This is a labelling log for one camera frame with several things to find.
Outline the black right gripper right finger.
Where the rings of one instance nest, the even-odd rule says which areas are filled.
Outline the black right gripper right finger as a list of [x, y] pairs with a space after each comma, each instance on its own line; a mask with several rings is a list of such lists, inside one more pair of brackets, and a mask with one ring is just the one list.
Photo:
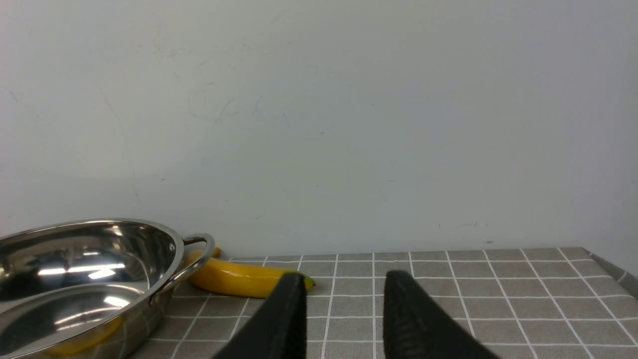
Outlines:
[[383, 347], [387, 359], [496, 359], [406, 271], [388, 271]]

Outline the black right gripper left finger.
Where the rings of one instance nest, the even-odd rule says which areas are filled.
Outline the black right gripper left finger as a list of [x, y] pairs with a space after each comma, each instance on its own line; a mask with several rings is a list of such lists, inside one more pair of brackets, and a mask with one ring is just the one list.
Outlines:
[[303, 275], [285, 273], [258, 311], [214, 358], [305, 359], [306, 314]]

